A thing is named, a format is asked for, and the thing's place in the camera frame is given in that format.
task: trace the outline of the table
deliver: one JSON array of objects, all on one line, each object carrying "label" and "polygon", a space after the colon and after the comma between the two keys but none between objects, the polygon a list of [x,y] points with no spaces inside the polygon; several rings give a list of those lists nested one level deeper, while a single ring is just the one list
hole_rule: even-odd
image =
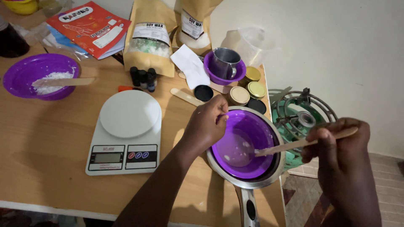
[{"label": "table", "polygon": [[[9,21],[17,16],[4,9]],[[45,53],[36,44],[28,54],[0,60],[0,75],[23,58]],[[119,85],[131,85],[128,72],[112,57],[79,62],[81,76],[99,77],[78,86],[58,101],[22,99],[0,88],[0,207],[115,220],[150,174],[88,176],[84,169],[97,117]],[[260,82],[265,84],[265,77]],[[170,94],[178,88],[192,94],[184,79],[160,77],[152,96],[162,109],[161,156],[181,138],[195,106]],[[263,102],[268,106],[268,98]],[[270,118],[270,111],[265,114]],[[255,190],[261,226],[285,226],[280,181]],[[206,155],[198,157],[178,192],[173,223],[240,226],[234,187],[214,173]]]}]

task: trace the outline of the white wall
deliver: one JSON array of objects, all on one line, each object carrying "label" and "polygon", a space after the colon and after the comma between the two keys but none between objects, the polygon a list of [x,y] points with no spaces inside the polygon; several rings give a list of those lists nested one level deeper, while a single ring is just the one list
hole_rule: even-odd
[{"label": "white wall", "polygon": [[[132,0],[94,1],[129,17]],[[339,117],[370,123],[371,152],[404,158],[402,12],[402,0],[224,0],[210,30],[213,47],[239,27],[274,33],[282,52],[264,63],[269,89],[311,88]]]}]

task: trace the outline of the human arm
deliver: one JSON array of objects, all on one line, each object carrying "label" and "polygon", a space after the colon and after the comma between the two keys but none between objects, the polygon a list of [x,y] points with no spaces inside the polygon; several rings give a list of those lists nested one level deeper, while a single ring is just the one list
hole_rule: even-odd
[{"label": "human arm", "polygon": [[218,95],[198,106],[177,145],[140,188],[114,226],[167,226],[178,190],[192,162],[224,135],[228,105]]},{"label": "human arm", "polygon": [[[335,140],[330,133],[358,127],[349,137]],[[340,118],[334,123],[314,127],[307,141],[318,139],[316,145],[305,147],[303,162],[319,159],[318,180],[325,196],[337,213],[352,226],[381,226],[375,181],[368,155],[369,124],[353,118]]]}]

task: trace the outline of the human hand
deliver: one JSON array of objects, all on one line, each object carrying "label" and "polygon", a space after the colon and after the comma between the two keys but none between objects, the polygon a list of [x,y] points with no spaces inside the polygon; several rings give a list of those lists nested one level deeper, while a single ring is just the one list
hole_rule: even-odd
[{"label": "human hand", "polygon": [[[352,136],[335,140],[332,133],[358,127]],[[369,124],[353,118],[340,118],[312,128],[308,142],[318,144],[305,147],[302,160],[307,163],[318,156],[318,180],[331,204],[353,226],[381,226],[375,181],[368,155]]]},{"label": "human hand", "polygon": [[225,115],[229,111],[227,100],[222,95],[213,97],[193,112],[179,143],[195,148],[196,156],[215,144],[225,134]]}]

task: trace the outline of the white kitchen scale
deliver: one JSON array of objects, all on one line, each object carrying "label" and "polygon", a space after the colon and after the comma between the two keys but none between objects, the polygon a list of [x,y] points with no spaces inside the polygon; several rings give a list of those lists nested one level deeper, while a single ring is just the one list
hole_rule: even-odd
[{"label": "white kitchen scale", "polygon": [[161,107],[138,90],[119,92],[102,106],[86,174],[154,172],[160,162]]}]

